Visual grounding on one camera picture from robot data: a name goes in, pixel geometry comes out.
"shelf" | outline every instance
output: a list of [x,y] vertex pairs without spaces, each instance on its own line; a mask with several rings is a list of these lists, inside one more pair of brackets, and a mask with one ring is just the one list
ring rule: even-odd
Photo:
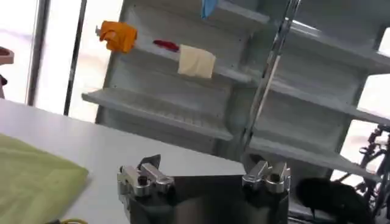
[[218,0],[214,11],[207,19],[203,20],[200,17],[202,8],[202,1],[200,0],[142,0],[140,3],[158,7],[195,21],[203,21],[204,23],[238,35],[242,35],[243,33],[249,35],[251,31],[257,30],[261,25],[265,25],[269,21],[269,17],[266,15],[225,0]]
[[[168,58],[168,59],[177,61],[179,63],[180,53],[171,52],[167,49],[158,47],[157,45],[155,45],[153,43],[153,41],[154,41],[153,38],[139,34],[138,38],[135,42],[135,49],[137,49],[139,51],[147,52],[147,53],[150,53],[153,55],[157,55],[157,56],[160,56],[163,58]],[[217,62],[214,66],[214,73],[222,75],[224,77],[228,77],[228,78],[233,79],[237,82],[249,83],[252,81],[251,76],[249,76],[245,73],[236,71],[234,69],[230,69],[230,68],[225,67],[223,65],[219,65],[218,59],[217,59]]]
[[390,73],[390,58],[374,49],[353,46],[299,23],[293,23],[290,32],[287,41],[298,47],[320,52],[326,58],[364,69],[367,75]]
[[276,79],[272,81],[271,90],[277,93],[294,97],[296,99],[326,107],[331,110],[338,111],[340,113],[348,114],[352,117],[352,119],[372,122],[376,124],[390,125],[390,119],[375,115],[373,112],[358,109],[353,105],[342,103],[337,99],[328,99],[326,97],[303,92],[297,88],[283,84],[281,81]]
[[309,150],[303,150],[257,137],[252,138],[249,146],[252,149],[310,163],[315,166],[321,166],[332,170],[340,170],[375,181],[381,180],[380,177],[365,171],[331,150],[319,150],[315,147],[311,147]]
[[82,94],[85,101],[167,125],[229,141],[232,134],[213,116],[124,89],[105,88]]

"green cloth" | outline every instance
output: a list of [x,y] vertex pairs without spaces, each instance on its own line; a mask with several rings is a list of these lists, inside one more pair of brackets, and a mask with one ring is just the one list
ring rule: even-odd
[[80,193],[87,175],[77,164],[0,135],[0,223],[57,219]]

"metal pole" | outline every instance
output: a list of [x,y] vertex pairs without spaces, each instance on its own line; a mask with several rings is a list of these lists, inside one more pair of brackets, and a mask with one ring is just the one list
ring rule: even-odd
[[74,40],[71,70],[69,73],[69,80],[68,80],[68,88],[66,90],[65,107],[63,109],[63,115],[65,115],[65,116],[69,115],[69,108],[71,105],[74,76],[76,73],[77,59],[79,58],[80,41],[81,41],[81,34],[83,31],[83,24],[84,24],[86,7],[87,7],[87,0],[81,0],[79,22],[77,24],[76,39]]
[[239,148],[237,152],[242,155],[247,149],[249,142],[252,138],[255,121],[260,116],[260,113],[264,107],[264,103],[267,98],[269,87],[272,82],[272,78],[277,69],[280,56],[282,54],[282,48],[286,41],[287,34],[290,31],[291,24],[298,10],[300,0],[288,0],[285,12],[283,14],[282,22],[278,27],[278,31],[275,34],[274,41],[272,43],[271,51],[268,54],[266,65],[261,75],[261,80],[258,88],[256,89],[255,96],[252,101],[252,105],[249,111],[249,120],[240,137]]
[[35,93],[37,90],[39,70],[44,44],[44,36],[48,24],[49,8],[51,0],[39,0],[37,5],[37,17],[35,19],[34,35],[32,41],[32,52],[30,60],[30,72],[27,81],[27,93],[25,102],[29,106],[34,105]]

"white table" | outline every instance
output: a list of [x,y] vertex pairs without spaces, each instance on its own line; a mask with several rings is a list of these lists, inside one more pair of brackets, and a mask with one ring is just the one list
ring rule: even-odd
[[153,139],[48,113],[0,99],[0,133],[74,161],[90,171],[88,184],[64,218],[90,224],[125,224],[116,191],[121,165],[136,166],[145,156],[161,154],[168,175],[243,174],[240,163]]

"yellow wire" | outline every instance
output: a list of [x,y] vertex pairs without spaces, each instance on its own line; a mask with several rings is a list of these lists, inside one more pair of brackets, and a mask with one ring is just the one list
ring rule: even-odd
[[66,219],[64,221],[61,221],[61,224],[88,224],[86,221],[83,221],[81,219]]

